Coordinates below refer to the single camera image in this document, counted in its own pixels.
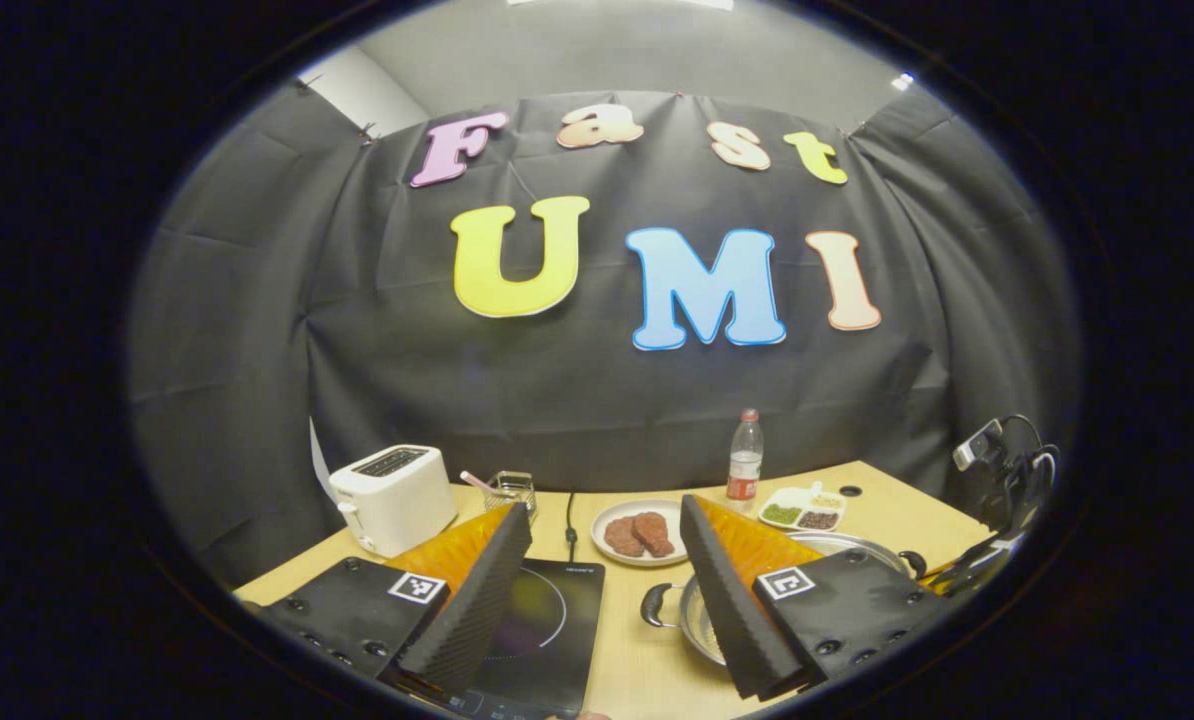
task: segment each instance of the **red bottle label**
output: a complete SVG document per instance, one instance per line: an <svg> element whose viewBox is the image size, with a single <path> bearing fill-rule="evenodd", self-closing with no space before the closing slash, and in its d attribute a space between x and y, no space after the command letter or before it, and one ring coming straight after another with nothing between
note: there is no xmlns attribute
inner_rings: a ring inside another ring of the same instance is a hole
<svg viewBox="0 0 1194 720"><path fill-rule="evenodd" d="M726 497L731 500L752 500L753 497L757 497L757 479L732 476L726 480Z"/></svg>

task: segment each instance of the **white toaster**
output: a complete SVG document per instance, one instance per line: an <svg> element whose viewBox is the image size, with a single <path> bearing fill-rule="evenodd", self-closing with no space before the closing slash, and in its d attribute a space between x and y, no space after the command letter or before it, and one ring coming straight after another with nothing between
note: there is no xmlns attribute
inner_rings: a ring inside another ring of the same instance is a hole
<svg viewBox="0 0 1194 720"><path fill-rule="evenodd" d="M358 544L382 556L436 536L457 512L436 447L388 447L336 470L330 484Z"/></svg>

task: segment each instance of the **black cable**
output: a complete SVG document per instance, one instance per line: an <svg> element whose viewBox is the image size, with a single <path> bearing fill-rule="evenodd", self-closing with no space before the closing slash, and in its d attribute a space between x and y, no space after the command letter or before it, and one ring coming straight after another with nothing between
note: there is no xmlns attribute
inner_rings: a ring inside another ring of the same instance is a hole
<svg viewBox="0 0 1194 720"><path fill-rule="evenodd" d="M1048 442L1046 443L1046 445L1039 447L1036 454L1033 455L1033 457L1035 457L1036 455L1041 455L1042 453L1050 453L1050 456L1054 457L1055 464L1059 464L1059 447L1055 445L1055 443Z"/></svg>
<svg viewBox="0 0 1194 720"><path fill-rule="evenodd" d="M1041 433L1038 432L1038 425L1033 425L1030 419L1020 414L1005 416L1005 418L1001 418L1001 425L1004 427L1010 420L1020 420L1024 425L1028 425L1028 429L1032 430L1032 438L1038 442L1038 447L1041 447Z"/></svg>
<svg viewBox="0 0 1194 720"><path fill-rule="evenodd" d="M576 543L579 542L579 533L576 533L573 527L570 527L570 505L576 500L576 493L570 493L570 500L566 501L566 542L570 542L570 561L576 560Z"/></svg>

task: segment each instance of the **white tray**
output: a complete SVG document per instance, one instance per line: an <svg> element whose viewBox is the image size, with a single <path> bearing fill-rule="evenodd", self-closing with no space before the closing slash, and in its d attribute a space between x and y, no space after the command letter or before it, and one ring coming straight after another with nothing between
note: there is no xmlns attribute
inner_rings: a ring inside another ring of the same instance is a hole
<svg viewBox="0 0 1194 720"><path fill-rule="evenodd" d="M801 515L799 515L798 519L794 519L792 523L776 523L776 521L767 519L767 517L762 515L762 512L765 512L767 507L770 507L771 505L780 505L781 507L798 507L798 510L801 510L802 513L806 512L812 507L811 498L816 497L816 492L812 491L812 488L778 488L775 491L774 496L770 496L770 500L767 500L765 505L762 505L761 510L757 511L757 519L762 521L762 523L767 523L768 525L788 530L824 530L825 533L832 533L841 524L841 519L845 518L845 497L838 496L838 493L835 492L820 492L818 496L833 498L833 500L841 503L841 507L816 507L817 511L836 512L838 515L838 519L836 519L836 523L833 523L833 527L831 528L802 528L798 524L798 521L802 518Z"/></svg>

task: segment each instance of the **green vegetable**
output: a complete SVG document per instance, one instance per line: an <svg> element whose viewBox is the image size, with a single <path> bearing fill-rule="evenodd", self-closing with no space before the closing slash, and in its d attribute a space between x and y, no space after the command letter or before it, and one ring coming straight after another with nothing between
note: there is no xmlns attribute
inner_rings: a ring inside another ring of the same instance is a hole
<svg viewBox="0 0 1194 720"><path fill-rule="evenodd" d="M799 507L781 507L780 505L767 506L767 510L762 510L762 518L770 521L771 523L784 523L786 525L793 524L798 521L798 516L802 513Z"/></svg>

